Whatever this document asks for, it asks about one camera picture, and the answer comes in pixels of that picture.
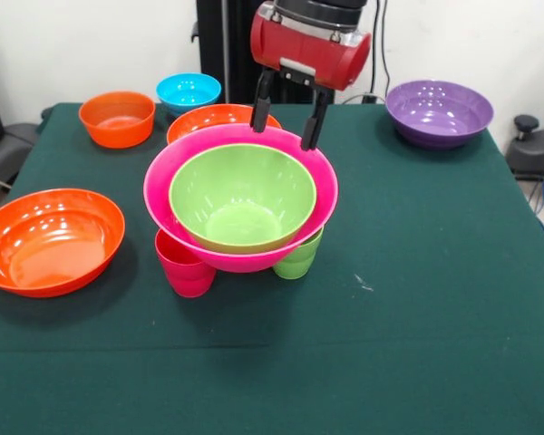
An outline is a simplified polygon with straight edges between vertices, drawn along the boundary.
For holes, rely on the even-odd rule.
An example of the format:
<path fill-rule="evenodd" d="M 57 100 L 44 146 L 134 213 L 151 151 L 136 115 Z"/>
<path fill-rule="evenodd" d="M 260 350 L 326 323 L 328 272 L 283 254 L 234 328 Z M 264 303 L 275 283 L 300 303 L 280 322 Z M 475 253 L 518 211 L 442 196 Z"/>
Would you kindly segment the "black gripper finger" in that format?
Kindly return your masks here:
<path fill-rule="evenodd" d="M 315 150 L 323 127 L 328 106 L 334 102 L 334 91 L 320 87 L 315 90 L 314 109 L 306 120 L 300 147 L 304 151 Z"/>
<path fill-rule="evenodd" d="M 267 117 L 270 110 L 270 93 L 276 72 L 264 67 L 257 82 L 255 102 L 250 118 L 250 127 L 254 132 L 263 132 L 267 126 Z"/>

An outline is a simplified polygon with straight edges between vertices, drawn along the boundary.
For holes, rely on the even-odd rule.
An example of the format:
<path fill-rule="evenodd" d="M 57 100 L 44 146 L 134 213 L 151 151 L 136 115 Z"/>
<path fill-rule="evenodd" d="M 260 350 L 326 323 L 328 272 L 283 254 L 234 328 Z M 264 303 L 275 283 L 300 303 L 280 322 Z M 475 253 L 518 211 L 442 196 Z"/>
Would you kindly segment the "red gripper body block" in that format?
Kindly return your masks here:
<path fill-rule="evenodd" d="M 343 91 L 355 82 L 371 50 L 372 35 L 358 28 L 365 6 L 365 1 L 265 1 L 251 25 L 253 59 Z"/>

